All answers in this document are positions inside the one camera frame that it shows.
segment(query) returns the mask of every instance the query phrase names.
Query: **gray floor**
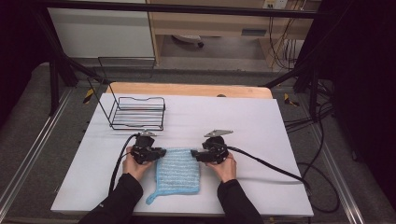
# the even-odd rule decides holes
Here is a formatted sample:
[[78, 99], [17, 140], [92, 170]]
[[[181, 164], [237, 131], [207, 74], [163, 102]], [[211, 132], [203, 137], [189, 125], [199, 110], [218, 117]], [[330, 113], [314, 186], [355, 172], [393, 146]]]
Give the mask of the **gray floor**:
[[[129, 80], [136, 82], [257, 86], [279, 76], [277, 73], [268, 73], [271, 71], [268, 68], [262, 68], [263, 56], [256, 50], [257, 46], [258, 42], [253, 40], [238, 41], [235, 38], [210, 37], [206, 40], [204, 48], [198, 49], [194, 45], [178, 43], [168, 37], [165, 39], [163, 63], [156, 69], [129, 71], [116, 69], [107, 72], [116, 73], [115, 76], [123, 74], [125, 78], [128, 77]], [[305, 118], [305, 113], [300, 106], [284, 103], [284, 92], [290, 95], [291, 100], [299, 100], [289, 88], [292, 83], [293, 80], [288, 80], [281, 87], [273, 89], [284, 120]], [[55, 191], [62, 184], [67, 169], [78, 150], [78, 141], [82, 139], [83, 131], [88, 126], [87, 121], [90, 120], [96, 106], [94, 98], [87, 105], [82, 103], [88, 90], [85, 84], [84, 81], [81, 81], [80, 85], [73, 89], [63, 115], [43, 147], [14, 204], [10, 207], [7, 219], [30, 217], [78, 220], [80, 218], [79, 216], [52, 213], [50, 207], [56, 196]], [[0, 191], [7, 187], [8, 182], [17, 172], [48, 117], [50, 111], [49, 86], [48, 67], [38, 67], [6, 125], [0, 130], [2, 167], [0, 169]], [[366, 165], [351, 159], [350, 149], [338, 126], [337, 118], [327, 117], [323, 120], [323, 124], [325, 140], [366, 223], [396, 223], [395, 211], [375, 183]], [[310, 161], [318, 148], [312, 129], [306, 127], [291, 133], [289, 138], [296, 160]], [[315, 165], [327, 173], [321, 158], [316, 161]], [[315, 172], [310, 172], [307, 179], [313, 188], [312, 202], [322, 208], [333, 207], [335, 204], [334, 194], [322, 177]], [[315, 216], [312, 218], [314, 223], [349, 223], [343, 206], [332, 214], [324, 214], [316, 210], [314, 212]], [[276, 217], [275, 221], [278, 223], [282, 221], [304, 223], [306, 219]]]

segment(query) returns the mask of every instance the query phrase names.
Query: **black sleeve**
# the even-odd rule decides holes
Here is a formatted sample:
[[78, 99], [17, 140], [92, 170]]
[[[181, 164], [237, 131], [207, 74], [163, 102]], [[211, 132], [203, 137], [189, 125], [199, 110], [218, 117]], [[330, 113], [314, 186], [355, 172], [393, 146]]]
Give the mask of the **black sleeve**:
[[78, 224], [127, 223], [142, 196], [143, 189], [139, 182], [133, 176], [124, 174], [113, 192]]
[[239, 182], [234, 179], [220, 183], [218, 197], [225, 213], [227, 224], [262, 224], [263, 220], [248, 199]]

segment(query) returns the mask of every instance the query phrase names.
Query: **aluminum rail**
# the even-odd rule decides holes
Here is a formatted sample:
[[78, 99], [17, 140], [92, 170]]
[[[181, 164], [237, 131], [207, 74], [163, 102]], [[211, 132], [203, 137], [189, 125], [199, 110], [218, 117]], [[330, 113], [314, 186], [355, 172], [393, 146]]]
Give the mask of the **aluminum rail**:
[[[297, 95], [299, 102], [307, 116], [310, 116], [308, 109], [308, 102], [303, 96]], [[312, 130], [316, 137], [318, 145], [320, 144], [320, 137], [322, 133], [320, 132], [319, 125], [317, 123], [312, 124]], [[323, 143], [323, 148], [321, 151], [321, 157], [329, 171], [330, 178], [334, 183], [335, 188], [340, 196], [341, 204], [344, 206], [344, 210], [346, 212], [346, 216], [349, 219], [351, 224], [364, 224], [363, 216], [361, 215], [361, 211], [359, 207], [356, 205], [355, 200], [353, 199], [352, 193], [347, 186], [347, 182], [345, 181], [340, 169], [338, 168], [337, 163], [335, 162], [332, 153], [329, 147], [326, 144], [326, 141]]]
[[139, 3], [114, 3], [114, 2], [88, 2], [67, 0], [35, 0], [34, 4], [41, 7], [73, 8], [91, 10], [114, 10], [114, 11], [146, 11], [146, 12], [173, 12], [211, 15], [235, 15], [276, 18], [300, 18], [300, 19], [327, 19], [331, 12], [316, 12], [302, 10], [283, 10], [246, 7], [210, 7], [210, 6], [187, 6], [167, 4], [139, 4]]
[[54, 115], [47, 119], [47, 122], [41, 129], [38, 137], [35, 142], [30, 147], [29, 152], [21, 163], [20, 168], [16, 172], [16, 174], [12, 177], [9, 182], [6, 190], [0, 197], [0, 223], [6, 217], [8, 209], [11, 207], [15, 198], [17, 197], [18, 192], [20, 191], [26, 177], [29, 175], [29, 172], [32, 170], [35, 161], [37, 160], [42, 148], [46, 144], [47, 140], [50, 137], [50, 134], [55, 127], [58, 119], [62, 115], [64, 108], [67, 104], [68, 98], [71, 95], [73, 88], [67, 89], [61, 97], [60, 106], [55, 111]]

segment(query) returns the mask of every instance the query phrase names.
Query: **white cabinet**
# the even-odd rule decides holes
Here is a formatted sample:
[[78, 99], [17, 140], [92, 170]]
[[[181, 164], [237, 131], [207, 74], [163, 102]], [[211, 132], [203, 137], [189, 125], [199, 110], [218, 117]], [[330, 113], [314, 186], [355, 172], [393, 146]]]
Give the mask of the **white cabinet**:
[[49, 14], [69, 57], [154, 57], [147, 12], [49, 8]]

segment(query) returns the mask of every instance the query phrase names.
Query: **person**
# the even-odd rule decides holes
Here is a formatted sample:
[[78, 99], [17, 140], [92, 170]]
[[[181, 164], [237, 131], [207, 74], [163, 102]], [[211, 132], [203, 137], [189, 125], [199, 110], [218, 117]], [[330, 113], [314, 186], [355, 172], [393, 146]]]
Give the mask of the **person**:
[[[129, 224], [142, 223], [139, 218], [134, 218], [134, 207], [143, 196], [142, 186], [139, 181], [152, 165], [151, 162], [138, 164], [131, 154], [131, 147], [127, 147], [127, 156], [122, 163], [122, 176], [116, 188], [83, 217], [79, 224]], [[225, 218], [221, 223], [226, 224], [262, 224], [262, 217], [248, 199], [241, 185], [236, 179], [236, 161], [230, 152], [227, 159], [221, 164], [206, 163], [217, 174], [220, 184], [218, 187], [219, 202], [224, 210]], [[175, 219], [165, 223], [177, 223]]]

